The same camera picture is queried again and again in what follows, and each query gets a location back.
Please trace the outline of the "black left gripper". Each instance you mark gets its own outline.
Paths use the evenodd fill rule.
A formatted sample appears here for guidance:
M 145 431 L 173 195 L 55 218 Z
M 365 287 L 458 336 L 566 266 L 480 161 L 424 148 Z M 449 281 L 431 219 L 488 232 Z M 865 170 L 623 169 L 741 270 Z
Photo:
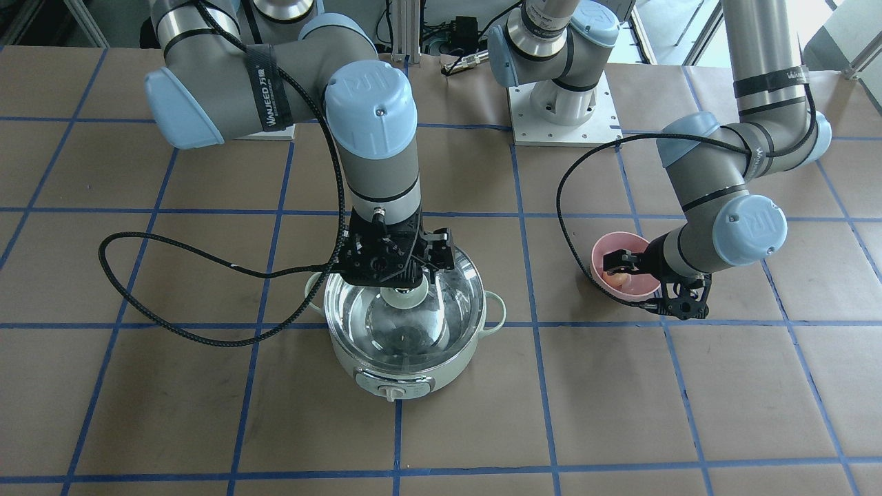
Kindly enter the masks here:
M 604 255 L 604 272 L 644 274 L 642 256 L 642 252 L 608 252 Z M 653 274 L 653 277 L 659 281 L 659 296 L 643 301 L 644 310 L 680 320 L 708 317 L 712 274 L 700 273 L 697 277 L 686 277 L 662 270 L 659 274 Z

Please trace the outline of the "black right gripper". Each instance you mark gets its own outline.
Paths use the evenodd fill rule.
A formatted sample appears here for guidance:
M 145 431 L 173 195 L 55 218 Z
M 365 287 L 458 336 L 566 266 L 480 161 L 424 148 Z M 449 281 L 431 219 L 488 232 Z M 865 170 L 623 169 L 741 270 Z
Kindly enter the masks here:
M 377 213 L 363 218 L 351 211 L 347 235 L 337 261 L 337 274 L 349 285 L 419 287 L 427 272 L 433 280 L 455 267 L 455 245 L 448 228 L 423 229 L 422 208 L 399 223 Z

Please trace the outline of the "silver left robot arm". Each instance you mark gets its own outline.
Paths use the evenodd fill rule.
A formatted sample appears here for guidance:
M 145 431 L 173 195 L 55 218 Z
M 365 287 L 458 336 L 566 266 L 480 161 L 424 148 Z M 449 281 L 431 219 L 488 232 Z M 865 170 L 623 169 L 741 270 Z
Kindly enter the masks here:
M 712 275 L 750 266 L 784 244 L 784 212 L 748 183 L 819 159 L 832 140 L 817 110 L 784 1 L 721 2 L 730 47 L 738 120 L 722 125 L 699 111 L 640 139 L 655 141 L 686 223 L 648 241 L 602 236 L 577 266 L 607 298 L 680 320 L 708 316 Z M 521 1 L 487 32 L 495 81 L 509 89 L 511 112 L 549 125 L 552 138 L 599 122 L 599 80 L 619 35 L 615 14 L 595 1 Z

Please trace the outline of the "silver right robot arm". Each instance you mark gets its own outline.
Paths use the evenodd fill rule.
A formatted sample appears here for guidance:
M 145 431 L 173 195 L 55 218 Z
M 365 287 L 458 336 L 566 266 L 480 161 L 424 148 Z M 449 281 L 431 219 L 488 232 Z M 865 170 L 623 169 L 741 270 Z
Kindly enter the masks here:
M 309 14 L 296 38 L 245 45 L 240 2 L 151 1 L 165 66 L 145 93 L 176 148 L 223 144 L 319 118 L 353 202 L 334 269 L 350 285 L 412 289 L 455 267 L 449 229 L 422 228 L 417 109 L 409 80 L 338 13 Z

